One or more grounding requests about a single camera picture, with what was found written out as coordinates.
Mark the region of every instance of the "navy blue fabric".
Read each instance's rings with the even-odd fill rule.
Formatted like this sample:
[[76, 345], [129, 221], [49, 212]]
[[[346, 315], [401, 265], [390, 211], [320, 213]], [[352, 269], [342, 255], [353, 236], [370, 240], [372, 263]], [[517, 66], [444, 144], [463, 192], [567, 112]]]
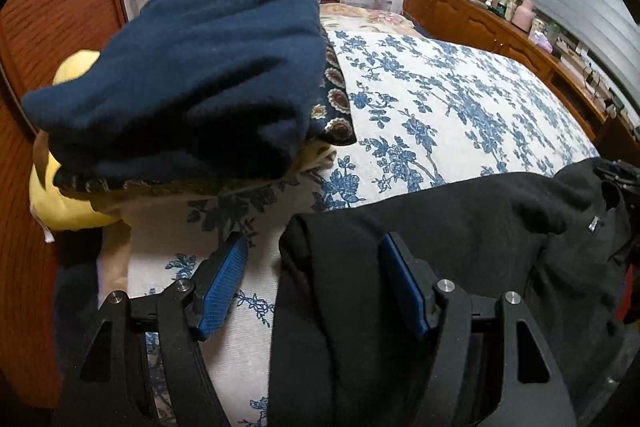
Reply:
[[316, 0], [151, 0], [86, 74], [22, 107], [70, 172], [274, 179], [305, 139], [324, 67]]

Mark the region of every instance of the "wooden bed frame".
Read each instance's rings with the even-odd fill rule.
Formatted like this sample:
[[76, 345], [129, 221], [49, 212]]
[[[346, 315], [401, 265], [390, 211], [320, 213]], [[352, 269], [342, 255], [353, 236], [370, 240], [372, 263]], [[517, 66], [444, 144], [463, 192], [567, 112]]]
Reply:
[[56, 243], [29, 212], [34, 130], [20, 110], [25, 92], [50, 84], [60, 62], [101, 50], [125, 23], [122, 0], [8, 0], [0, 10], [0, 369], [27, 405], [53, 408], [61, 378], [54, 360], [52, 295]]

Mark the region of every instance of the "metal screw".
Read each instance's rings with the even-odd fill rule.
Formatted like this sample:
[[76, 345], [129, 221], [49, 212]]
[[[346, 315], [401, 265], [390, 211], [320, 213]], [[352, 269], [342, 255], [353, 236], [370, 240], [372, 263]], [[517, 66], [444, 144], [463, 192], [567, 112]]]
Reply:
[[440, 288], [441, 291], [444, 291], [444, 293], [451, 293], [456, 289], [456, 285], [449, 279], [440, 279], [438, 281], [438, 288]]
[[111, 292], [109, 295], [107, 295], [107, 300], [111, 304], [118, 304], [119, 302], [122, 302], [122, 300], [124, 299], [125, 295], [126, 295], [126, 293], [124, 293], [124, 291], [116, 290], [114, 292]]
[[178, 292], [186, 292], [191, 288], [191, 281], [189, 279], [178, 279], [177, 283]]
[[520, 304], [522, 302], [522, 297], [516, 292], [507, 292], [504, 294], [504, 298], [509, 304]]

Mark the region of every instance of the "bottle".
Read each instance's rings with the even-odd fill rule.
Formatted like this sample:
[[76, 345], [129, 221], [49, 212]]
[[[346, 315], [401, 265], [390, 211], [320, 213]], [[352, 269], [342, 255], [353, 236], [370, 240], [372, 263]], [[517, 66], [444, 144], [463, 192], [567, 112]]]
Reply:
[[504, 19], [507, 22], [511, 22], [511, 19], [513, 19], [513, 14], [516, 11], [516, 1], [514, 0], [508, 0], [507, 1], [507, 11], [504, 13]]
[[495, 10], [496, 13], [504, 19], [504, 15], [507, 12], [507, 0], [499, 0]]
[[533, 22], [533, 17], [535, 16], [536, 14], [533, 13], [533, 2], [530, 0], [523, 0], [522, 4], [516, 9], [516, 13], [514, 13], [511, 23], [521, 30], [529, 32], [531, 29], [531, 23]]

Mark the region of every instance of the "floral pillowcase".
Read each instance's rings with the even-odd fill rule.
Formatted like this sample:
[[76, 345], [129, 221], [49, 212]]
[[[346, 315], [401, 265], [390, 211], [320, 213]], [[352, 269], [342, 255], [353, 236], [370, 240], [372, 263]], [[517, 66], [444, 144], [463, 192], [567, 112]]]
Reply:
[[318, 99], [311, 110], [306, 139], [320, 139], [331, 145], [356, 143], [351, 120], [351, 107], [342, 70], [326, 31], [321, 26], [326, 43], [326, 65], [318, 87]]

